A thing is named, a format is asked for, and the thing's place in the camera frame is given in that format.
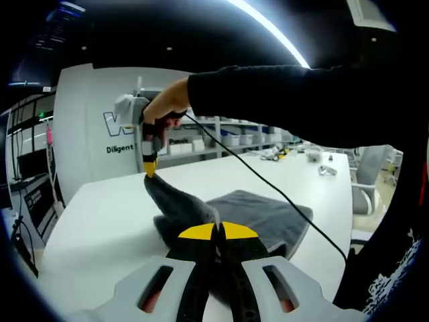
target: small object on table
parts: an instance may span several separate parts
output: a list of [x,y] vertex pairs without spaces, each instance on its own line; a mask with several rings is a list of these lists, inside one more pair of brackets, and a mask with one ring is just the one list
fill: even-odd
[[319,166],[318,172],[321,176],[324,176],[326,173],[330,173],[333,176],[336,175],[336,170],[330,166]]
[[323,149],[319,146],[310,146],[306,149],[307,159],[310,162],[319,162],[322,160]]
[[290,151],[289,149],[278,150],[276,147],[274,147],[271,150],[272,150],[272,153],[261,156],[261,160],[278,161],[278,160],[284,158]]

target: white chair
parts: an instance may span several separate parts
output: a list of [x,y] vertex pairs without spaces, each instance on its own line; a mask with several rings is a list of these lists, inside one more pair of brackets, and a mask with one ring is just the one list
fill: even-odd
[[365,148],[356,171],[357,182],[352,182],[353,213],[371,215],[375,210],[375,182],[387,155],[387,146]]

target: gray towel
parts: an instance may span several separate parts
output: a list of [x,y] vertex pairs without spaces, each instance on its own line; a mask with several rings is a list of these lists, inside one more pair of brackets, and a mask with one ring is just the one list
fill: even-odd
[[[233,191],[223,197],[201,201],[180,191],[158,175],[145,177],[146,190],[163,215],[154,218],[162,239],[171,246],[179,234],[195,225],[229,221],[256,231],[272,256],[291,258],[308,229],[308,223],[289,203],[246,191]],[[312,219],[312,210],[298,206]]]

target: black cable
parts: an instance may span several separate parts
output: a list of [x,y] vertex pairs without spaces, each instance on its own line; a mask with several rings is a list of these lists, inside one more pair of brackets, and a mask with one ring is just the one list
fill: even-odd
[[206,132],[206,134],[208,136],[210,136],[218,145],[220,145],[222,148],[224,148],[226,151],[228,151],[229,153],[231,153],[232,155],[234,155],[234,157],[236,157],[237,159],[239,159],[241,161],[241,163],[243,163],[250,171],[252,171],[259,179],[261,179],[263,182],[265,182],[266,184],[268,184],[272,189],[274,189],[275,191],[277,191],[279,194],[281,194],[288,202],[289,204],[291,204],[291,206],[300,214],[300,216],[302,218],[304,218],[308,224],[313,227],[320,235],[322,235],[332,246],[334,246],[334,248],[336,250],[339,251],[339,253],[341,254],[341,256],[343,257],[345,263],[347,263],[347,257],[344,254],[344,252],[319,228],[317,227],[315,224],[313,224],[313,222],[311,220],[309,220],[309,218],[307,218],[307,216],[305,216],[305,214],[303,214],[303,212],[292,202],[292,200],[289,199],[289,197],[283,193],[278,187],[276,187],[274,184],[270,183],[270,181],[268,181],[267,179],[265,179],[264,177],[262,177],[262,175],[260,175],[258,172],[256,172],[256,170],[254,170],[250,165],[248,165],[242,158],[240,158],[235,152],[233,152],[232,150],[228,149],[226,146],[224,146],[222,143],[220,143],[214,136],[212,136],[205,128],[204,126],[202,126],[201,124],[199,124],[199,122],[197,122],[193,117],[189,116],[186,114],[186,116],[188,118],[190,118],[191,120],[193,120],[193,122],[195,122],[196,125],[198,125],[199,127],[201,127],[201,129]]
[[28,237],[29,237],[29,244],[32,247],[32,256],[33,256],[33,265],[34,267],[36,267],[36,257],[34,257],[34,247],[33,247],[33,239],[32,239],[32,235],[29,233],[29,229],[27,227],[27,225],[21,220],[21,222],[19,223],[19,225],[23,225],[25,227],[25,229],[27,230],[28,233]]

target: black sleeve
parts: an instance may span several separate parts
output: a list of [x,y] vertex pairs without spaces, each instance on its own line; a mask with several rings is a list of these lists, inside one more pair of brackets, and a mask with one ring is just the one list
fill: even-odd
[[407,119],[394,108],[402,90],[397,71],[362,66],[226,67],[188,79],[196,115],[247,119],[315,144],[344,148],[391,144],[400,149],[403,133],[389,122],[404,124]]

